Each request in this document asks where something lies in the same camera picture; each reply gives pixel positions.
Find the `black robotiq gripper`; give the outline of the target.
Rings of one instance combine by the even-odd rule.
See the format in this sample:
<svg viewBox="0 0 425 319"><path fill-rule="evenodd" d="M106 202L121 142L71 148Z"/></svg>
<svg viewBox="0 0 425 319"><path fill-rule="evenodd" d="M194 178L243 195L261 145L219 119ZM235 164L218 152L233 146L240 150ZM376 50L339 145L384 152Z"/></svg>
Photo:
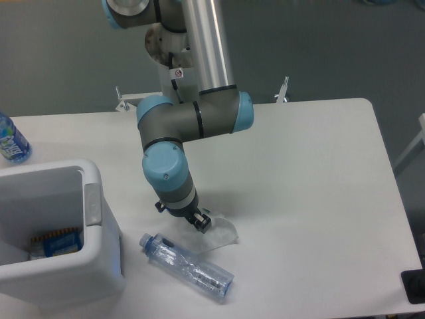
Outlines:
<svg viewBox="0 0 425 319"><path fill-rule="evenodd" d="M155 208L160 213L167 210L174 217L186 218L198 232L207 232L212 226L212 221L208 215L199 213L198 205L199 199L195 197L190 203L167 203L164 200L159 200L155 204Z"/></svg>

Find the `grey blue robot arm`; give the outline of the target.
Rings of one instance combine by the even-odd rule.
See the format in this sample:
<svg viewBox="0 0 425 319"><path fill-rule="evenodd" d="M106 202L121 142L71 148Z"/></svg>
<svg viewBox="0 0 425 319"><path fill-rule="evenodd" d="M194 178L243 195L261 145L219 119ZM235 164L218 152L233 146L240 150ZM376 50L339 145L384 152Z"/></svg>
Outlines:
<svg viewBox="0 0 425 319"><path fill-rule="evenodd" d="M136 107L146 180L158 211L182 217L198 231L211 227L199 209L183 145L249 129L254 107L234 81L220 1L104 1L113 28L148 26L144 43L163 69L162 93Z"/></svg>

